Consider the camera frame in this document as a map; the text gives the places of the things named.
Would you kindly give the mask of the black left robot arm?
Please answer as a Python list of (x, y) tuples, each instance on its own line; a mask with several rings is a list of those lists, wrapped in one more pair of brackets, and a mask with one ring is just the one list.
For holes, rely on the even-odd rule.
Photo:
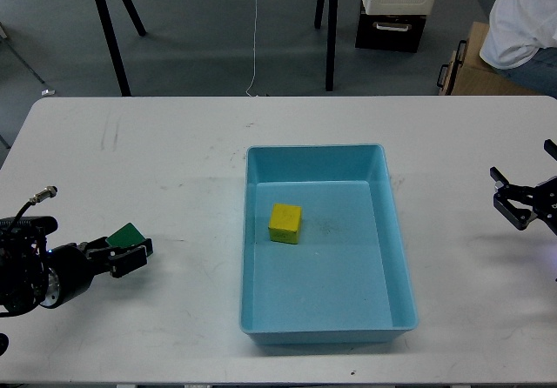
[(18, 317), (38, 306), (55, 309), (86, 292), (97, 275), (121, 278), (147, 265), (152, 241), (131, 223), (108, 237), (47, 247), (57, 230), (52, 216), (25, 215), (57, 195), (54, 185), (32, 196), (14, 217), (1, 220), (1, 316)]

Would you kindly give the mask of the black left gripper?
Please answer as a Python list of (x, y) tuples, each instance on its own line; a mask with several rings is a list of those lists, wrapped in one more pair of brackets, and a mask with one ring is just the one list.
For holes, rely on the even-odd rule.
[(150, 238), (128, 247), (108, 247), (106, 237), (99, 237), (47, 250), (48, 285), (41, 305), (44, 308), (61, 306), (87, 291), (93, 278), (107, 271), (113, 278), (122, 278), (147, 265), (153, 253)]

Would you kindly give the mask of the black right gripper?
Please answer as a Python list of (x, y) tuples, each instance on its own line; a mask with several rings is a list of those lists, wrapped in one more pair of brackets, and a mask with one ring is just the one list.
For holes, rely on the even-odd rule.
[[(544, 141), (543, 149), (554, 160), (557, 160), (557, 144), (552, 139)], [(538, 218), (554, 234), (557, 233), (556, 177), (552, 177), (534, 188), (511, 184), (494, 166), (490, 168), (490, 176), (495, 181), (493, 206), (517, 230), (525, 230), (532, 221)]]

